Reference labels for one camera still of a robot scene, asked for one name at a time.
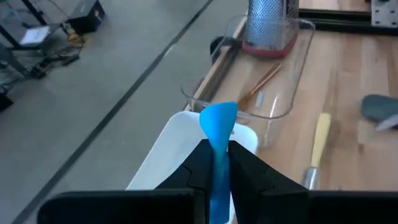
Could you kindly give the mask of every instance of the metal grater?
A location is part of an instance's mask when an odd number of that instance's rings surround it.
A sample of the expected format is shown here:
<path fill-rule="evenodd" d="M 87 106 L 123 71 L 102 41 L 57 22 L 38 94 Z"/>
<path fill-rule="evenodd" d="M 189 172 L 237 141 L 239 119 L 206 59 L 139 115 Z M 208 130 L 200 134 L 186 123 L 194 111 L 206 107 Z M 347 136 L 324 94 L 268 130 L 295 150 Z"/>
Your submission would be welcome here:
<path fill-rule="evenodd" d="M 255 50 L 284 50 L 297 36 L 299 0 L 249 0 L 244 44 Z"/>

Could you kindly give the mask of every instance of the box grater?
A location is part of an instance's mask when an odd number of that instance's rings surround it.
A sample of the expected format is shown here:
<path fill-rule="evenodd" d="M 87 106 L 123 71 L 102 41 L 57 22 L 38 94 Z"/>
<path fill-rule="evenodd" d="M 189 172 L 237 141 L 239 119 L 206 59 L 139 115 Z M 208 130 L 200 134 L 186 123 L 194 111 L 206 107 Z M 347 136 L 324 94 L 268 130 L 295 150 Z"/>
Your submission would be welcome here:
<path fill-rule="evenodd" d="M 299 0 L 249 0 L 243 49 L 283 57 L 293 48 L 299 26 Z"/>

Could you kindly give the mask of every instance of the white paper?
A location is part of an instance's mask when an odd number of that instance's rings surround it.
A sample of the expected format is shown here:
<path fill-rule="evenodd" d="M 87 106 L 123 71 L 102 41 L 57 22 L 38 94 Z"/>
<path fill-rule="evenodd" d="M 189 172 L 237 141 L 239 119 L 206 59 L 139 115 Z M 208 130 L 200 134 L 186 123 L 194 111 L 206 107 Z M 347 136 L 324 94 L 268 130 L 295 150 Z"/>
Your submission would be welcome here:
<path fill-rule="evenodd" d="M 49 26 L 28 29 L 26 30 L 24 38 L 21 40 L 21 44 L 39 44 L 43 42 L 43 40 L 49 34 L 49 31 Z"/>

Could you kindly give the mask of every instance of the yellow handle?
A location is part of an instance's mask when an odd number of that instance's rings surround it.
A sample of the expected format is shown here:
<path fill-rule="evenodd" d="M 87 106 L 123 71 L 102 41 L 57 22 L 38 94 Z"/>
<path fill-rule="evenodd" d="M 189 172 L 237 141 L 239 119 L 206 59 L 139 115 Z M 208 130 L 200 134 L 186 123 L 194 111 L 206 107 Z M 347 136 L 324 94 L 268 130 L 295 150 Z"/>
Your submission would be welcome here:
<path fill-rule="evenodd" d="M 321 161 L 323 149 L 328 138 L 331 116 L 328 113 L 321 113 L 318 118 L 317 128 L 312 147 L 311 166 L 318 168 Z"/>

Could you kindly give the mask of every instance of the concrete floor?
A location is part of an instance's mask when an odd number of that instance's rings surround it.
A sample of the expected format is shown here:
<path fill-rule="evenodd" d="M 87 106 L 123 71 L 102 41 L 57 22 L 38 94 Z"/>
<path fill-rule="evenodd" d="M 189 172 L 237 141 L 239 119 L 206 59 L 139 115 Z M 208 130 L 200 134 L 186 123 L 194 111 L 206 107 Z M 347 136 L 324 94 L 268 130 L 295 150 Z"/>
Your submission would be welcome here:
<path fill-rule="evenodd" d="M 51 20 L 62 19 L 42 0 Z M 55 1 L 67 13 L 78 0 Z M 0 114 L 0 219 L 10 223 L 87 138 L 205 0 L 102 0 L 107 18 L 81 60 L 9 94 Z M 128 99 L 51 195 L 125 189 L 168 118 L 186 99 L 180 84 L 210 67 L 208 45 L 247 1 L 214 0 Z M 33 213 L 28 222 L 34 223 Z"/>

